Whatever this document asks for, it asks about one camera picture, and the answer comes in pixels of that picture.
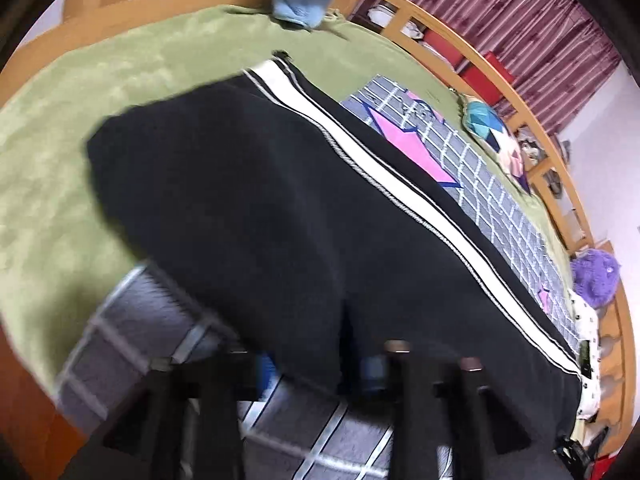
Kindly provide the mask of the black pants with white stripe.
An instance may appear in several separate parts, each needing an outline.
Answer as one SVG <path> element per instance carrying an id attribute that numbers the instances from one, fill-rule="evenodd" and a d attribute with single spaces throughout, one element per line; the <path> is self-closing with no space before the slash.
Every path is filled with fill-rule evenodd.
<path id="1" fill-rule="evenodd" d="M 573 350 L 501 252 L 289 62 L 131 107 L 86 150 L 127 243 L 286 374 L 376 411 L 360 364 L 399 339 L 479 359 L 543 448 L 572 431 Z"/>

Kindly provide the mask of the grey grid star blanket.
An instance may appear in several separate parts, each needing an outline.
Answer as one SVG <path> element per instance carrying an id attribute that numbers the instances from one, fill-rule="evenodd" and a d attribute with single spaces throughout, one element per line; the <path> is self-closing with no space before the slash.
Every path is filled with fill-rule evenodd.
<path id="1" fill-rule="evenodd" d="M 484 159 L 464 132 L 449 125 L 433 99 L 376 77 L 346 108 L 430 172 L 501 252 L 572 350 L 580 333 L 568 298 L 568 259 L 538 200 Z M 107 418 L 151 365 L 206 358 L 234 333 L 171 283 L 140 264 L 90 318 L 58 375 L 56 405 L 81 431 Z M 392 433 L 378 419 L 267 375 L 254 403 L 240 406 L 247 465 L 265 479 L 381 479 Z"/>

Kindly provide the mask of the white black dotted cloth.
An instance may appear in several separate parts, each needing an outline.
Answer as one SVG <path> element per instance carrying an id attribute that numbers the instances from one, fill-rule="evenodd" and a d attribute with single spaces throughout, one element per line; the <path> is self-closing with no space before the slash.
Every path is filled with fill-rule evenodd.
<path id="1" fill-rule="evenodd" d="M 582 394 L 577 418 L 587 420 L 599 411 L 601 401 L 599 318 L 574 290 L 568 292 L 578 333 L 578 365 L 582 373 Z"/>

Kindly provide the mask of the purple plush toy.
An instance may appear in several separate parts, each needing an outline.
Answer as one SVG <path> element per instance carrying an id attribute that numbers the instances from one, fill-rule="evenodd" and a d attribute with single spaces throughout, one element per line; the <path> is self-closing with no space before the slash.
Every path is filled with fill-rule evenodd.
<path id="1" fill-rule="evenodd" d="M 570 270 L 574 292 L 593 309 L 614 298 L 620 284 L 620 264 L 610 252 L 589 248 L 570 262 Z"/>

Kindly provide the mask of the green bed blanket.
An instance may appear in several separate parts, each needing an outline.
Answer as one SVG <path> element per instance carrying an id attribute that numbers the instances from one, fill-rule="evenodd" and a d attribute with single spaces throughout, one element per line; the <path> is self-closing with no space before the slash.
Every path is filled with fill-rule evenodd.
<path id="1" fill-rule="evenodd" d="M 137 264 L 284 376 L 351 398 L 386 341 L 577 399 L 566 260 L 457 95 L 341 18 L 214 6 L 68 52 L 1 111 L 1 317 L 49 392 Z"/>

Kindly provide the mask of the colourful geometric pillow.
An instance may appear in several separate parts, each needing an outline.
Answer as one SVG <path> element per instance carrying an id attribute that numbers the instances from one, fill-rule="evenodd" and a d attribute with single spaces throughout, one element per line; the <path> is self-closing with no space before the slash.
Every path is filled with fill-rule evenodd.
<path id="1" fill-rule="evenodd" d="M 497 112 L 486 102 L 466 93 L 458 93 L 462 127 L 480 142 L 502 171 L 526 193 L 530 193 L 521 147 Z"/>

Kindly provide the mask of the red box right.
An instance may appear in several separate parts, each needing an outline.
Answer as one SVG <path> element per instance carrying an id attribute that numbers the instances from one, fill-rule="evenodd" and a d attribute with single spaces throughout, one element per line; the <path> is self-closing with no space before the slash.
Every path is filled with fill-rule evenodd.
<path id="1" fill-rule="evenodd" d="M 488 51 L 484 54 L 487 62 L 509 83 L 513 84 L 515 77 L 506 69 L 496 57 L 494 52 Z M 503 98 L 499 89 L 484 75 L 484 73 L 473 64 L 468 64 L 460 73 L 466 83 L 472 87 L 480 98 L 490 106 L 495 106 Z"/>

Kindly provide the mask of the red box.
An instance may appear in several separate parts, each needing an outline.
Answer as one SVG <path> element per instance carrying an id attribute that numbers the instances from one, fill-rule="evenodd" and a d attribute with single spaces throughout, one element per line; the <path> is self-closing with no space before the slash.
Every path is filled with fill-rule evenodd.
<path id="1" fill-rule="evenodd" d="M 442 38 L 431 29 L 427 29 L 424 32 L 423 45 L 428 50 L 437 53 L 453 68 L 456 68 L 463 61 L 463 55 L 448 40 Z"/>
<path id="2" fill-rule="evenodd" d="M 488 51 L 484 54 L 487 62 L 509 83 L 513 84 L 515 77 L 506 69 L 496 57 L 494 52 Z M 472 87 L 480 98 L 490 106 L 495 106 L 503 98 L 499 89 L 484 75 L 484 73 L 473 64 L 468 64 L 460 73 L 466 83 Z"/>

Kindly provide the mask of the red box left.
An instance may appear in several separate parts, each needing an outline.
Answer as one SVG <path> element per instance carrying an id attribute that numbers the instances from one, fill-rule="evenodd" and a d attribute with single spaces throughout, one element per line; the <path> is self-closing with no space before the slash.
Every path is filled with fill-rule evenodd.
<path id="1" fill-rule="evenodd" d="M 427 29 L 424 32 L 423 45 L 428 50 L 437 53 L 453 68 L 456 68 L 463 61 L 463 55 L 448 40 L 442 38 L 431 29 Z"/>

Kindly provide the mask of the maroon patterned curtain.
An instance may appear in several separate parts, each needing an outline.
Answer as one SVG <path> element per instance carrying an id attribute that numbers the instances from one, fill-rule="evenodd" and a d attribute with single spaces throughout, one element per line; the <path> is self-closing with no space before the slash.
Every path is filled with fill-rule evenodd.
<path id="1" fill-rule="evenodd" d="M 410 0 L 492 53 L 548 133 L 558 134 L 620 64 L 577 0 Z"/>

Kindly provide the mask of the wooden bed frame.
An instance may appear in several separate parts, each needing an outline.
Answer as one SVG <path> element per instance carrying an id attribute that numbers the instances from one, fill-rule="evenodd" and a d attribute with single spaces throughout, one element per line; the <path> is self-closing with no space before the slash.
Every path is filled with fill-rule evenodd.
<path id="1" fill-rule="evenodd" d="M 1 99 L 7 101 L 30 77 L 70 50 L 140 25 L 221 3 L 267 9 L 271 0 L 2 0 Z M 480 52 L 432 14 L 408 0 L 390 0 L 389 3 L 398 13 L 383 28 L 384 37 L 406 49 L 450 87 L 474 93 L 474 88 L 446 63 L 431 52 L 412 46 L 400 33 L 401 27 L 410 21 L 433 29 L 509 101 L 514 112 L 506 118 L 508 128 L 517 132 L 528 127 L 548 154 L 543 162 L 528 167 L 527 179 L 544 201 L 568 253 L 576 255 L 594 246 L 596 242 L 584 205 L 566 163 L 512 84 Z M 606 349 L 600 365 L 608 391 L 602 396 L 598 419 L 611 428 L 601 451 L 602 460 L 611 463 L 634 429 L 637 392 L 634 329 L 623 289 L 617 289 L 614 299 L 600 310 L 599 315 L 599 330 Z"/>

